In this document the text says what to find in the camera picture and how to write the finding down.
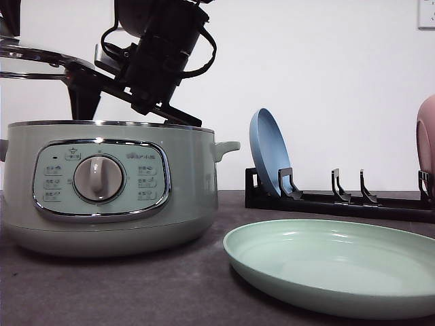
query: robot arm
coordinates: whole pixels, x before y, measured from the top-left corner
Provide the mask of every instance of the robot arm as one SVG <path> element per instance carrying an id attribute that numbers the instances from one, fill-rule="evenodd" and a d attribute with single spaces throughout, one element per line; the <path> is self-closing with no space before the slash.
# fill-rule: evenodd
<path id="1" fill-rule="evenodd" d="M 94 61 L 114 78 L 78 59 L 61 63 L 66 71 L 61 80 L 68 87 L 73 119 L 93 119 L 100 93 L 106 92 L 129 102 L 135 111 L 144 115 L 152 112 L 169 123 L 201 126 L 199 119 L 172 107 L 169 101 L 182 79 L 200 75 L 213 64 L 216 43 L 204 28 L 209 17 L 199 7 L 200 3 L 211 1 L 114 0 L 115 24 L 103 33 Z M 2 36 L 18 36 L 20 0 L 0 0 L 0 11 Z M 138 44 L 123 49 L 105 42 L 106 36 L 119 24 L 127 33 L 139 37 Z M 3 26 L 7 26 L 7 35 Z M 213 46 L 212 58 L 195 71 L 184 71 L 200 35 Z"/>

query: silver knob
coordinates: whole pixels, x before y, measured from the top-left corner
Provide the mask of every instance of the silver knob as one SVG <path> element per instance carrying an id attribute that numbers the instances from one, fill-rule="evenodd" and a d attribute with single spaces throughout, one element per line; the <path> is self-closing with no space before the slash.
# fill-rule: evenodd
<path id="1" fill-rule="evenodd" d="M 115 196 L 122 187 L 122 181 L 120 166 L 107 156 L 86 158 L 74 172 L 75 189 L 93 202 L 102 202 Z"/>

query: cooker base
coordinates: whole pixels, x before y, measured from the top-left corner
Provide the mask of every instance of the cooker base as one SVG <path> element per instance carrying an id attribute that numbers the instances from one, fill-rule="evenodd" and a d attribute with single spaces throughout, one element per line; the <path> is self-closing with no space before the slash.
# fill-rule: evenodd
<path id="1" fill-rule="evenodd" d="M 213 215 L 150 228 L 110 231 L 49 231 L 5 223 L 6 232 L 26 249 L 63 257 L 115 257 L 156 251 L 201 236 Z"/>

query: black cable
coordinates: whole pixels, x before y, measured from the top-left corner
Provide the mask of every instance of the black cable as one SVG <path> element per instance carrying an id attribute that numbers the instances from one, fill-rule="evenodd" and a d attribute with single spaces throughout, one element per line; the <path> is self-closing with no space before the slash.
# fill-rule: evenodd
<path id="1" fill-rule="evenodd" d="M 106 53 L 106 55 L 108 55 L 110 58 L 114 59 L 115 61 L 118 61 L 119 57 L 116 56 L 115 54 L 111 53 L 106 48 L 106 45 L 105 45 L 105 42 L 104 42 L 106 36 L 108 36 L 111 32 L 116 31 L 116 29 L 118 29 L 118 24 L 119 24 L 119 19 L 118 19 L 118 0 L 114 0 L 114 9 L 115 9 L 115 14 L 114 14 L 115 23 L 114 23 L 114 25 L 110 29 L 106 30 L 103 33 L 103 35 L 101 36 L 101 48 L 103 49 L 104 53 Z"/>
<path id="2" fill-rule="evenodd" d="M 175 76 L 177 76 L 178 78 L 192 78 L 192 77 L 196 77 L 199 75 L 202 75 L 203 73 L 205 73 L 207 70 L 210 69 L 211 65 L 213 64 L 213 62 L 216 59 L 216 52 L 218 50 L 218 46 L 216 45 L 215 40 L 213 39 L 213 37 L 209 34 L 209 32 L 206 31 L 206 29 L 204 28 L 204 26 L 202 24 L 199 24 L 198 26 L 198 30 L 199 33 L 211 44 L 211 46 L 213 47 L 213 53 L 211 55 L 211 59 L 209 60 L 209 62 L 207 62 L 205 65 L 203 65 L 201 68 L 197 69 L 197 70 L 193 70 L 193 71 L 180 71 L 180 72 L 175 72 L 170 70 L 168 67 L 164 67 L 164 69 L 170 73 L 173 73 Z"/>

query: plate holder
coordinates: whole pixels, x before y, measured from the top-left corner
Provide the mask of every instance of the plate holder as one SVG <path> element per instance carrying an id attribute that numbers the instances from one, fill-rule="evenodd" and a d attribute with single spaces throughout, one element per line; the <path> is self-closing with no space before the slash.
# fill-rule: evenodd
<path id="1" fill-rule="evenodd" d="M 341 186 L 340 170 L 337 168 L 331 172 L 332 191 L 329 192 L 300 190 L 294 182 L 293 168 L 282 168 L 277 173 L 280 197 L 272 196 L 264 190 L 255 168 L 245 170 L 245 207 L 435 223 L 435 202 L 432 194 L 434 178 L 430 173 L 421 170 L 417 174 L 419 199 L 385 198 L 372 194 L 366 187 L 364 170 L 360 170 L 360 190 L 352 194 Z M 285 177 L 290 179 L 291 192 L 283 186 Z"/>

